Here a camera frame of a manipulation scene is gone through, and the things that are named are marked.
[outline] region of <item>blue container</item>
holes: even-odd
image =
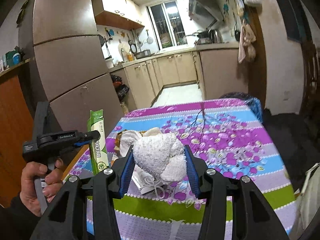
[[[16,53],[16,54],[14,54],[13,55],[13,63],[15,64],[15,65],[17,65],[17,64],[19,64],[20,63],[20,54],[19,53]]]

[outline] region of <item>refrigerator door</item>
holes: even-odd
[[[91,0],[36,0],[33,43],[68,36],[98,35]]]
[[[124,115],[110,74],[81,85],[50,103],[63,130],[87,131],[90,110],[103,109],[105,135],[108,136]]]
[[[80,36],[34,46],[48,101],[108,72],[98,36]]]

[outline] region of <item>screw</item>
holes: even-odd
[[[107,168],[103,171],[103,173],[106,175],[110,175],[111,173],[113,173],[113,169]]]
[[[216,174],[216,171],[214,169],[207,169],[207,173],[209,175],[214,175],[214,174]]]
[[[244,183],[250,182],[250,178],[249,178],[248,176],[243,176],[243,177],[241,178],[241,180],[242,180]]]
[[[75,181],[77,181],[77,179],[78,179],[78,177],[75,176],[75,175],[73,175],[73,176],[71,176],[71,177],[69,178],[69,181],[70,181],[70,182],[75,182]]]

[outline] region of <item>folded towel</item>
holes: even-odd
[[[162,134],[158,127],[148,130],[143,136],[134,130],[125,131],[120,142],[122,157],[126,156],[132,144],[136,164],[155,179],[170,184],[186,176],[184,147],[173,133]]]

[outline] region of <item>green package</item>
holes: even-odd
[[[90,157],[94,175],[109,167],[103,120],[103,110],[90,111],[90,119],[87,123],[88,131],[97,130],[100,133],[100,139],[92,140],[90,144]]]

